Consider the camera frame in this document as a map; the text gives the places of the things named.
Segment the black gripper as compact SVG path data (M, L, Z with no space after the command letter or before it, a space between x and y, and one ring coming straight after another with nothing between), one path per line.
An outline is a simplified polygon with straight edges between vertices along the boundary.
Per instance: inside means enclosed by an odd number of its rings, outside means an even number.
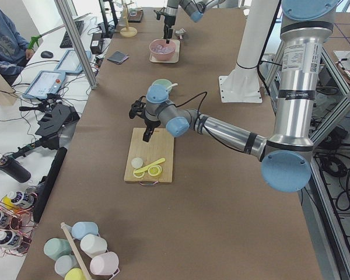
M150 120L147 116L144 116L144 121L145 121L146 129L143 133L142 140L144 142L149 142L155 128L159 126L159 120L153 121L153 120Z
M166 41L166 44L169 44L170 40L172 39L172 26L175 25L175 16L169 14L165 14L164 16L164 39Z

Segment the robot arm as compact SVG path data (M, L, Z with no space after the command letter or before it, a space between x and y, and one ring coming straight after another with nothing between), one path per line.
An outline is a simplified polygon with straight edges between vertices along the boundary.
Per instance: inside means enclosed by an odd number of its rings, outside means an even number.
M152 85L140 107L146 124L143 140L164 125L174 137L193 129L261 162L261 174L272 188L299 191L311 177L313 143L309 139L321 52L333 32L336 1L253 1L235 69L221 76L223 102L254 103L260 98L258 69L265 42L278 11L283 12L280 38L284 46L273 134L264 138L202 114L183 110L161 85Z
M193 22L198 22L203 17L204 13L214 6L217 6L224 1L207 0L207 1L191 1L191 0L173 0L168 1L167 6L164 8L164 36L166 43L169 44L172 39L173 26L176 22L176 16L178 7L189 16Z

